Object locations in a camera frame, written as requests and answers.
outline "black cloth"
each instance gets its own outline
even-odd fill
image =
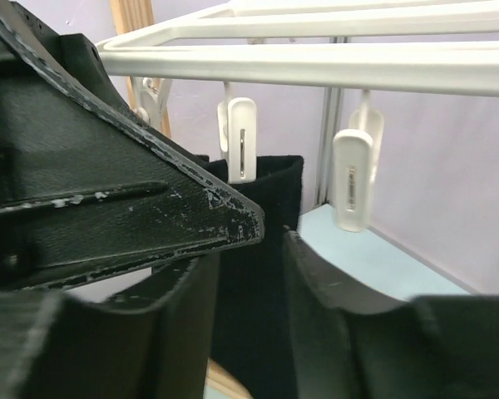
[[[204,166],[227,181],[225,161]],[[286,302],[283,235],[298,227],[301,156],[257,159],[257,180],[233,185],[264,211],[264,240],[224,251],[216,299],[211,358],[254,399],[297,397]]]

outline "wooden pole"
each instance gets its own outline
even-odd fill
[[[117,35],[135,31],[142,27],[149,27],[154,24],[151,0],[110,0],[110,3]],[[154,79],[154,85],[158,87],[159,83],[159,79]],[[135,108],[135,97],[133,96],[129,77],[127,78],[127,92],[130,97],[130,107]],[[170,131],[168,111],[163,115],[160,128],[163,135],[171,138],[172,134]]]

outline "clothespin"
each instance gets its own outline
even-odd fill
[[[135,113],[150,126],[159,129],[166,111],[172,80],[162,79],[157,88],[149,77],[132,77],[131,87],[136,99]]]
[[[250,98],[233,98],[224,83],[225,100],[217,108],[220,152],[227,160],[229,183],[257,178],[257,105]]]
[[[348,129],[333,138],[333,206],[339,228],[351,232],[369,226],[383,138],[384,118],[370,107],[369,96],[370,91],[363,91]]]

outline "light blue surface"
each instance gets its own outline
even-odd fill
[[[431,268],[375,233],[348,233],[321,206],[301,217],[299,234],[322,258],[369,287],[397,299],[420,294],[467,294]]]
[[[229,399],[229,398],[223,393],[220,393],[211,387],[205,387],[205,393],[203,395],[203,399]]]

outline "white metal bar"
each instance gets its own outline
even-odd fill
[[[499,96],[499,50],[106,53],[111,74]]]
[[[104,41],[99,52],[119,47],[148,47],[177,38],[384,36],[467,32],[499,32],[499,0],[316,12],[259,17],[203,17],[230,12],[204,10]]]
[[[349,43],[343,44],[267,44],[265,46],[209,45],[209,46],[159,46],[159,47],[123,47],[110,50],[113,53],[124,52],[386,52],[386,51],[445,51],[445,50],[499,50],[499,41],[484,42],[395,42],[395,43]]]
[[[231,0],[228,4],[236,17],[367,10],[373,8],[413,7],[483,0]]]

